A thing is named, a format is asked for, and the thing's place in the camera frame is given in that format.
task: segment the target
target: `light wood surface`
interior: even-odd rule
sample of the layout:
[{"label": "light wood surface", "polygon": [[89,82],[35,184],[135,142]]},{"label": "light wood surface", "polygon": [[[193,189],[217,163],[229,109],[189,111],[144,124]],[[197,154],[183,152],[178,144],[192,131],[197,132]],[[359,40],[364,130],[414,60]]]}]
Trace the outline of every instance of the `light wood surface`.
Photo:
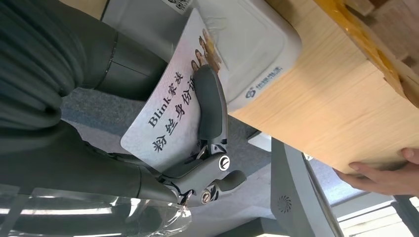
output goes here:
[{"label": "light wood surface", "polygon": [[62,3],[100,20],[107,0],[60,0]]},{"label": "light wood surface", "polygon": [[419,148],[419,110],[399,96],[313,0],[267,0],[298,31],[295,67],[235,118],[346,173],[388,168]]}]

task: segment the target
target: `logo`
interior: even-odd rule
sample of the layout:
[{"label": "logo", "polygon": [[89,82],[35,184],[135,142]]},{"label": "logo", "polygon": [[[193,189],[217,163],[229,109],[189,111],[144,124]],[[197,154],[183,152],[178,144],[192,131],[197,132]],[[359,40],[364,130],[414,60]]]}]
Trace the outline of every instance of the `logo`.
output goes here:
[{"label": "logo", "polygon": [[218,161],[218,168],[221,171],[226,171],[230,167],[230,158],[228,156],[222,156]]},{"label": "logo", "polygon": [[246,98],[253,98],[256,94],[256,91],[253,89],[253,87],[250,87],[249,91],[246,93]]},{"label": "logo", "polygon": [[291,211],[292,205],[293,204],[291,203],[291,198],[286,195],[280,196],[277,202],[277,208],[282,213],[287,213]]}]

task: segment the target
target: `finger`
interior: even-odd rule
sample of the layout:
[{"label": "finger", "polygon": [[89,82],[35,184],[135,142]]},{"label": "finger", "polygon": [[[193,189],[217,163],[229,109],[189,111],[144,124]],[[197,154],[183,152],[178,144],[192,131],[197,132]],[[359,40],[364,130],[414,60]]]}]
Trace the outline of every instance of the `finger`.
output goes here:
[{"label": "finger", "polygon": [[342,181],[348,183],[350,186],[352,186],[355,189],[360,189],[367,192],[377,192],[381,190],[380,184],[377,184],[371,179],[357,178],[353,175],[344,174],[339,171],[337,172],[337,175]]},{"label": "finger", "polygon": [[397,174],[392,171],[380,171],[360,162],[351,163],[349,167],[376,183],[388,183],[397,180]]},{"label": "finger", "polygon": [[402,149],[403,157],[414,164],[419,164],[419,150],[412,148],[403,148]]}]

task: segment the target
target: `window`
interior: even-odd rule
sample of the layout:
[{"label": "window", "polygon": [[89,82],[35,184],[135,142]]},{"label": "window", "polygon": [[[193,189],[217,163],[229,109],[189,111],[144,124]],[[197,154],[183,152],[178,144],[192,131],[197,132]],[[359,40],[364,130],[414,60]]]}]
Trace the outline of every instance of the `window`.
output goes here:
[{"label": "window", "polygon": [[[413,205],[419,207],[419,199],[412,198]],[[413,237],[391,204],[385,203],[374,210],[349,217],[339,222],[345,237]]]}]

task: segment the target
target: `white card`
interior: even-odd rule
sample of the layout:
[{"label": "white card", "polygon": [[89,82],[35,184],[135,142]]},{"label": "white card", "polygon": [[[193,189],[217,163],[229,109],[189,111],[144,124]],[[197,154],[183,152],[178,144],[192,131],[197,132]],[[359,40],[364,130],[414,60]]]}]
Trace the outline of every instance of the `white card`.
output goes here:
[{"label": "white card", "polygon": [[212,65],[221,84],[227,84],[228,70],[193,9],[165,73],[121,139],[124,149],[159,172],[199,151],[201,111],[192,75],[204,64]]}]

